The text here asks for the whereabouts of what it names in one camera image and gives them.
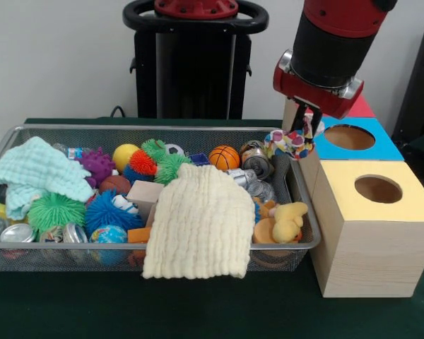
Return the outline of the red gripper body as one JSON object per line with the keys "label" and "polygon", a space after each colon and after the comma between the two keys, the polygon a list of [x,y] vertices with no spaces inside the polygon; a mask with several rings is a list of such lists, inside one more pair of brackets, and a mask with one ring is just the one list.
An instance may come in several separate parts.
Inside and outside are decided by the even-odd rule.
{"label": "red gripper body", "polygon": [[322,114],[336,119],[344,118],[360,97],[364,81],[353,77],[343,88],[325,88],[308,83],[294,72],[292,56],[293,51],[287,49],[278,60],[273,74],[274,90],[311,109],[319,109]]}

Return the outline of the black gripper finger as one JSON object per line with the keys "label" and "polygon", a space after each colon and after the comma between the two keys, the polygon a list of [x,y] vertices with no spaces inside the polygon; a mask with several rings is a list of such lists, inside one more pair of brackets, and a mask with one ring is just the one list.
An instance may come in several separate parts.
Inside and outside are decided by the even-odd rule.
{"label": "black gripper finger", "polygon": [[293,124],[291,126],[291,131],[301,131],[304,128],[304,119],[305,112],[307,110],[307,105],[304,103],[300,103],[295,113],[295,117],[293,120]]}
{"label": "black gripper finger", "polygon": [[322,120],[322,111],[317,107],[310,107],[312,112],[312,118],[310,120],[310,132],[308,134],[309,139],[312,141],[319,127],[319,123]]}

